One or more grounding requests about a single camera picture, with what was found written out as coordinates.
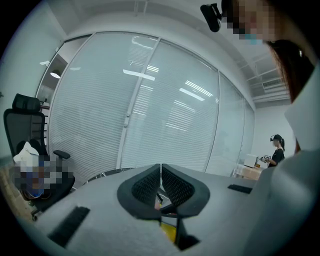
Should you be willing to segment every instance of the white wall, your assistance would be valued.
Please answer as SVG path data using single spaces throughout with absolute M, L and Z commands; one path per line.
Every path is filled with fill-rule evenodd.
M 0 66 L 0 117 L 12 107 L 17 93 L 34 97 L 50 61 L 64 41 L 64 33 L 46 2 L 40 3 L 10 40 Z M 3 122 L 0 125 L 0 159 L 10 156 Z
M 117 12 L 88 19 L 68 34 L 68 38 L 105 31 L 135 32 L 161 37 L 196 53 L 228 77 L 251 107 L 256 109 L 249 85 L 236 63 L 216 42 L 197 30 L 179 21 L 155 14 L 134 16 L 132 12 Z
M 279 134 L 284 138 L 284 156 L 286 158 L 295 153 L 296 139 L 285 117 L 285 112 L 289 106 L 270 106 L 255 110 L 255 128 L 251 154 L 259 157 L 267 154 L 272 156 L 276 148 L 272 146 L 270 137 L 275 134 Z M 261 161 L 259 161 L 259 164 L 262 167 L 266 167 L 266 164 Z

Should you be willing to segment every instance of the person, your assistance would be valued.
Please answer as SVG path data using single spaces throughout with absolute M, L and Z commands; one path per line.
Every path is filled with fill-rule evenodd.
M 289 0 L 222 0 L 222 17 L 240 38 L 263 40 L 271 50 L 289 89 L 291 103 L 298 97 L 317 65 L 317 52 L 305 37 L 303 18 L 292 20 L 288 8 L 300 13 Z M 295 152 L 300 151 L 296 142 Z
M 269 163 L 268 168 L 277 166 L 280 161 L 285 159 L 285 140 L 279 134 L 276 134 L 273 137 L 272 144 L 276 147 L 276 150 L 271 159 L 266 158 L 264 161 L 265 163 Z

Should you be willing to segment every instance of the white box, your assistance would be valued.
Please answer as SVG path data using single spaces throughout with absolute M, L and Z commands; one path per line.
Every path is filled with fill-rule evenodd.
M 257 161 L 258 161 L 258 157 L 256 155 L 246 154 L 244 165 L 254 168 L 256 166 Z

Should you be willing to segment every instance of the mesh chair back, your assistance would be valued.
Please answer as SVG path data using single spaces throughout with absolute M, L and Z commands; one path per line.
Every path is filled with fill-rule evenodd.
M 45 116 L 39 110 L 40 102 L 37 98 L 17 94 L 12 109 L 4 112 L 4 127 L 12 157 L 19 154 L 26 142 L 39 155 L 48 155 L 44 140 Z

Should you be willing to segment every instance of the black office chair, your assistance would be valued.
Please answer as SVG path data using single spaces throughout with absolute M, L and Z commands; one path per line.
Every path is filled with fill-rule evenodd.
M 39 161 L 40 159 L 43 161 L 50 160 L 44 140 L 45 115 L 40 112 L 40 109 L 40 101 L 37 98 L 17 93 L 12 103 L 12 109 L 7 109 L 4 112 L 4 127 L 12 157 L 19 154 L 24 148 L 25 143 L 29 142 L 30 145 L 38 151 Z M 75 177 L 69 172 L 62 170 L 62 160 L 70 158 L 70 155 L 61 150 L 55 150 L 53 153 L 58 156 L 55 171 L 61 172 L 62 179 L 56 184 L 50 185 L 50 189 L 45 189 L 43 193 L 44 197 L 35 198 L 30 201 L 29 204 L 36 207 L 36 210 L 31 213 L 33 220 L 36 220 L 36 213 L 44 212 L 54 203 L 68 195 L 75 183 Z M 17 188 L 20 190 L 24 200 L 29 201 L 30 199 L 26 198 L 25 191 L 23 191 L 21 187 Z

